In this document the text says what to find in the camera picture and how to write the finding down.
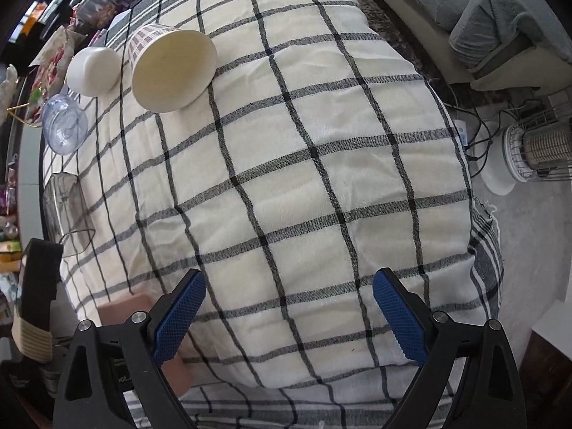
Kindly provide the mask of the clear square glass cup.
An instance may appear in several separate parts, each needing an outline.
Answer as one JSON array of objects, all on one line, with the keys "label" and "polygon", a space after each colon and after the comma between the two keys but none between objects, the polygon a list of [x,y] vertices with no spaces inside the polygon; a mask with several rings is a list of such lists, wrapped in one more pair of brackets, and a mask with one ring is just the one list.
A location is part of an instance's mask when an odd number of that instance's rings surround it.
[{"label": "clear square glass cup", "polygon": [[45,185],[43,208],[49,240],[63,247],[63,257],[76,257],[90,245],[95,228],[79,178],[53,174]]}]

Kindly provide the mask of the clear round plastic cup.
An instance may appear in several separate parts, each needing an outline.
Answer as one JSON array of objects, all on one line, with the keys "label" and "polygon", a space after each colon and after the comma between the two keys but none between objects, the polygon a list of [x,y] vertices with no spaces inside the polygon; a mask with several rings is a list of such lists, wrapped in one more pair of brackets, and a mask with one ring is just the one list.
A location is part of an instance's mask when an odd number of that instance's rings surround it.
[{"label": "clear round plastic cup", "polygon": [[87,137],[86,114],[67,95],[56,94],[51,97],[42,108],[41,120],[45,141],[58,155],[66,156],[76,152]]}]

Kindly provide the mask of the white plastic cup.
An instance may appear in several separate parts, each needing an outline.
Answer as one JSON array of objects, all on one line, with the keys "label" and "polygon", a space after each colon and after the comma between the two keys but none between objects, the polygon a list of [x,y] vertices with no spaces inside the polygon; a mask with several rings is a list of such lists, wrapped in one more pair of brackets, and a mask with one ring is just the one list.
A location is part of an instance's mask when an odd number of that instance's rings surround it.
[{"label": "white plastic cup", "polygon": [[72,58],[66,72],[66,82],[73,92],[93,98],[112,89],[120,72],[121,57],[117,52],[89,46]]}]

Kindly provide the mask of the patterned paper cup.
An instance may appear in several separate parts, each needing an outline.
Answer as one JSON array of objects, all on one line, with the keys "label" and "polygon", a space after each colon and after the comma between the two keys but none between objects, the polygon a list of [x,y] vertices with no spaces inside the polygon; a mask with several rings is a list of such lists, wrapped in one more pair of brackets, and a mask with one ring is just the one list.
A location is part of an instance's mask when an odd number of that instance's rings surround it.
[{"label": "patterned paper cup", "polygon": [[217,51],[204,33],[151,23],[127,44],[132,93],[150,112],[174,112],[193,103],[214,78]]}]

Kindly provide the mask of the electric cage heater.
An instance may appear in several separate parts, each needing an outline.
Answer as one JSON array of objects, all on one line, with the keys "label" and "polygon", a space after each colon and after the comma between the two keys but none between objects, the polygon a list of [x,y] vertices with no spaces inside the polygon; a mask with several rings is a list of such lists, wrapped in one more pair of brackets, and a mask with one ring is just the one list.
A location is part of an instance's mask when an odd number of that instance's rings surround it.
[{"label": "electric cage heater", "polygon": [[475,139],[476,174],[500,197],[517,184],[571,180],[571,102],[498,118]]}]

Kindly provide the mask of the two-tier snack tray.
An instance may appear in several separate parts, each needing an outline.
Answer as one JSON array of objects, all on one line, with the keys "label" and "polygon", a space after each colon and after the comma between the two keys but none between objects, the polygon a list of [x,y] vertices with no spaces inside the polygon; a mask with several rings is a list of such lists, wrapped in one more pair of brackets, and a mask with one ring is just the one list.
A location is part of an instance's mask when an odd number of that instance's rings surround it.
[{"label": "two-tier snack tray", "polygon": [[13,105],[19,73],[14,65],[8,65],[6,77],[1,82],[1,123],[12,117],[22,124],[40,127],[40,115],[45,103],[62,88],[68,66],[85,35],[60,26],[49,38],[31,62],[32,86],[28,99]]}]

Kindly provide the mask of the checkered white tablecloth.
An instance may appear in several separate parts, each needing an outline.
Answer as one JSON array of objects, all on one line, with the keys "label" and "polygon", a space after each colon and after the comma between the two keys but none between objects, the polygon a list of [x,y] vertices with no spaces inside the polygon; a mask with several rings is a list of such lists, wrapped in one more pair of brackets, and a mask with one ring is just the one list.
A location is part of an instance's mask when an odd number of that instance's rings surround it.
[{"label": "checkered white tablecloth", "polygon": [[75,312],[200,269],[181,350],[195,423],[381,427],[416,367],[373,298],[378,269],[456,321],[499,312],[499,229],[453,120],[357,0],[142,0],[107,46],[126,56],[152,22],[207,34],[216,74],[153,113],[125,71],[79,98],[77,152],[45,150],[43,175],[79,178],[96,231],[60,268]]}]

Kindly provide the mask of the white paper sheet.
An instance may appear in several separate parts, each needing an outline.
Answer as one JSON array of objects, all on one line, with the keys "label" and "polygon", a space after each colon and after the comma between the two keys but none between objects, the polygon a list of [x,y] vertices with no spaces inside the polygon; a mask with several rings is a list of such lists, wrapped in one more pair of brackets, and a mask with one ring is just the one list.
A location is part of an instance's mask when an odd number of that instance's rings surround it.
[{"label": "white paper sheet", "polygon": [[105,34],[105,45],[109,45],[117,32],[129,21],[131,12],[131,9],[125,10],[113,18]]}]

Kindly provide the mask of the clear snack jar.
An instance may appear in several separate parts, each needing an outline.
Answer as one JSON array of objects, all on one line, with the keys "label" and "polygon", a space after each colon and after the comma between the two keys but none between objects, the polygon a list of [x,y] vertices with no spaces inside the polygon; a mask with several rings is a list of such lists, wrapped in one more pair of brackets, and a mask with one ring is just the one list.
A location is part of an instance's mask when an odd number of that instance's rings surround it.
[{"label": "clear snack jar", "polygon": [[77,18],[95,29],[107,27],[117,12],[113,0],[83,0],[76,9]]}]

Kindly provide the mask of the grey sectional sofa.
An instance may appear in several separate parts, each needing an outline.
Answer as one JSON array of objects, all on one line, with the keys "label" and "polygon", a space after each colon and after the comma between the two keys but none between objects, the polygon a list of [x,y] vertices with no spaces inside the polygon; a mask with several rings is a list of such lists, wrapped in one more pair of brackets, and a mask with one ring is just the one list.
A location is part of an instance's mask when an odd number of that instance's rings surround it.
[{"label": "grey sectional sofa", "polygon": [[571,37],[546,0],[383,0],[446,82],[476,91],[571,84]]}]

